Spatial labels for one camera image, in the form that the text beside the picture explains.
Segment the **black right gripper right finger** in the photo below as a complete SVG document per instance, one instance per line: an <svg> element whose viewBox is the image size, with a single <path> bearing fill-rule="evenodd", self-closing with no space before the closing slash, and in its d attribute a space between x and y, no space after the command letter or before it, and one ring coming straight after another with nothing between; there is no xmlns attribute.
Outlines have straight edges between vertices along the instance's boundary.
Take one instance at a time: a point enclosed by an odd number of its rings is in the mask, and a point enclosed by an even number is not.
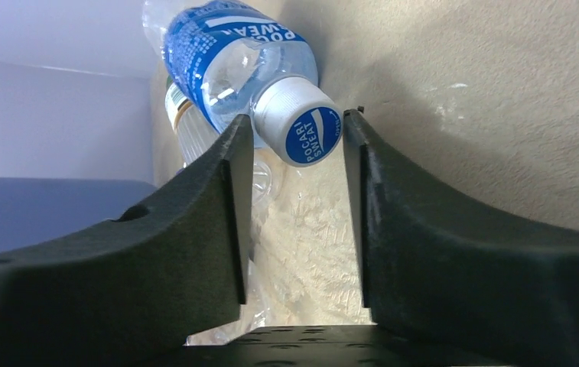
<svg viewBox="0 0 579 367"><path fill-rule="evenodd" d="M363 304L384 330L517 366L579 366L579 231L443 183L351 109L343 151Z"/></svg>

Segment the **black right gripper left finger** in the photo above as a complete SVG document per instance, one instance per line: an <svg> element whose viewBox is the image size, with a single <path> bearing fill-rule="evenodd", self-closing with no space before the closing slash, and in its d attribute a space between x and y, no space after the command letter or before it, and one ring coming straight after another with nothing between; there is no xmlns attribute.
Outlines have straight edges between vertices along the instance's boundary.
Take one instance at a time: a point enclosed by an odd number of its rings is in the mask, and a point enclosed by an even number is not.
<svg viewBox="0 0 579 367"><path fill-rule="evenodd" d="M0 366L130 366L239 318L252 124L118 219L0 253Z"/></svg>

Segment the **green cap clear bottle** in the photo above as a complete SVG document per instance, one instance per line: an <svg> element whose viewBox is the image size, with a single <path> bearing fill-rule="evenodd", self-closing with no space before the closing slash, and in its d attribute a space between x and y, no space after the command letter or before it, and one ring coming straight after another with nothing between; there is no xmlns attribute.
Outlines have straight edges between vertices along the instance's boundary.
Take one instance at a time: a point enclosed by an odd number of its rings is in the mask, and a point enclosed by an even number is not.
<svg viewBox="0 0 579 367"><path fill-rule="evenodd" d="M200 110L181 92L170 77L166 80L164 106L181 149L184 166L204 154L220 134ZM268 204L279 193L280 177L268 165L261 152L253 160L252 203Z"/></svg>

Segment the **blue label bottle back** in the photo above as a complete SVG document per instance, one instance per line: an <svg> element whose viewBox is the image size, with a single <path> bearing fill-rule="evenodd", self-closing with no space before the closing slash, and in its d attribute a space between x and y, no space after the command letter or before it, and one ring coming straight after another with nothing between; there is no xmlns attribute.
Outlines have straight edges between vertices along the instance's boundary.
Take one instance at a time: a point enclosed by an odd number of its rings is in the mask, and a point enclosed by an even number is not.
<svg viewBox="0 0 579 367"><path fill-rule="evenodd" d="M172 81L215 131L247 115L254 145L295 167L338 145L343 111L320 89L300 34L241 1L146 1L141 20Z"/></svg>

